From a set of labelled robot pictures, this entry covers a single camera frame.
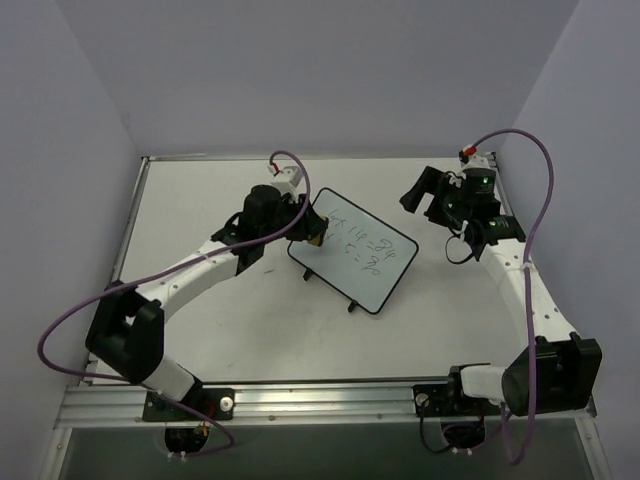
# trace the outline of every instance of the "small whiteboard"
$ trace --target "small whiteboard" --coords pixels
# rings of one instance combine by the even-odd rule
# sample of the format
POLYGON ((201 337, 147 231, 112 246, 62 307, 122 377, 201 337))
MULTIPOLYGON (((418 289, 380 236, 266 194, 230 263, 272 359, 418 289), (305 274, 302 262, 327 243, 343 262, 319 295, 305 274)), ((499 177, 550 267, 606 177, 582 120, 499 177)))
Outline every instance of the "small whiteboard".
POLYGON ((322 247, 291 242, 291 258, 371 314, 380 312, 418 253, 418 244, 329 188, 313 202, 329 219, 322 247))

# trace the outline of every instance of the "math equation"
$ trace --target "math equation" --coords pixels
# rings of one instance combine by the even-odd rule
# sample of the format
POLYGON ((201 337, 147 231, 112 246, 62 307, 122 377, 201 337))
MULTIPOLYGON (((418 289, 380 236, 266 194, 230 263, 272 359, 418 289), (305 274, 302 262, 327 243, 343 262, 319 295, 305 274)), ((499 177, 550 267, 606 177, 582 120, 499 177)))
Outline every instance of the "math equation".
POLYGON ((396 252, 393 242, 386 238, 374 238, 366 228, 341 218, 338 209, 328 215, 329 228, 324 241, 336 245, 345 259, 360 264, 360 270, 370 275, 380 275, 385 265, 393 262, 396 252))

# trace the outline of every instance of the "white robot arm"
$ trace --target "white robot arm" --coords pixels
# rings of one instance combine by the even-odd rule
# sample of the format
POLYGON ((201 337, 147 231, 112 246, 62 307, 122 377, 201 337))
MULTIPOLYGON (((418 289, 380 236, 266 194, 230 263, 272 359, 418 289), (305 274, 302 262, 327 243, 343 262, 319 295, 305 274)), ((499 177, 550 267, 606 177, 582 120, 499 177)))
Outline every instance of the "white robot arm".
MULTIPOLYGON (((202 383, 164 354, 164 324, 204 291, 239 275, 262 258, 264 244, 251 241, 280 231, 300 213, 304 204, 304 194, 296 191, 300 169, 287 167, 275 173, 271 185, 253 187, 241 212, 193 254, 175 264, 194 261, 193 265, 104 298, 89 329, 87 349, 130 383, 142 384, 203 411, 207 399, 202 383), (242 246, 245 242, 255 244, 242 246), (238 248, 210 255, 233 245, 238 248)), ((327 220, 309 206, 284 237, 320 246, 327 227, 327 220)))
MULTIPOLYGON (((415 213, 425 193, 433 195, 425 216, 448 228, 471 248, 466 260, 489 272, 518 328, 523 352, 505 366, 460 365, 449 374, 453 403, 474 399, 505 403, 517 416, 528 413, 529 357, 525 311, 525 234, 515 217, 501 214, 496 172, 487 162, 469 163, 460 172, 427 167, 400 203, 415 213)), ((535 266, 529 262, 536 349, 536 412, 584 408, 591 396, 602 352, 593 339, 582 339, 558 310, 535 266)))

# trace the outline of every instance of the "lavender wall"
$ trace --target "lavender wall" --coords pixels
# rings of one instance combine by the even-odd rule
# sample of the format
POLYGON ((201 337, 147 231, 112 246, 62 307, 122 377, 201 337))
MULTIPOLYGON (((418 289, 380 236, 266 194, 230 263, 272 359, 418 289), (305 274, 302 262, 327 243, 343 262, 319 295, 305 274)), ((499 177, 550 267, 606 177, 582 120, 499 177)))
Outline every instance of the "lavender wall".
POLYGON ((509 126, 577 0, 58 0, 143 153, 451 155, 509 126))
MULTIPOLYGON (((58 7, 0 2, 0 478, 35 478, 67 379, 40 333, 108 279, 136 151, 58 7)), ((80 367, 90 314, 49 347, 80 367)))
MULTIPOLYGON (((640 456, 640 4, 582 0, 515 125, 553 156, 557 184, 534 254, 567 318, 604 351, 595 400, 615 478, 640 456)), ((530 226, 545 192, 540 154, 509 138, 509 198, 530 226)))

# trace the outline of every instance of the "screw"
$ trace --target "screw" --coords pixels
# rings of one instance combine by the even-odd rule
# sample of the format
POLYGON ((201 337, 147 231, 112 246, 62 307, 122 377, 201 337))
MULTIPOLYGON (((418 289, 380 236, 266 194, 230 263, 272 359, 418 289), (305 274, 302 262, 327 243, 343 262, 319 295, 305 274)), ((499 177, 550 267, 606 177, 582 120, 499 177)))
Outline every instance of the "screw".
POLYGON ((422 406, 423 403, 425 407, 429 406, 429 395, 426 393, 419 393, 416 395, 416 405, 422 406))
POLYGON ((223 397, 220 400, 220 410, 223 412, 230 412, 233 408, 233 400, 231 397, 223 397))

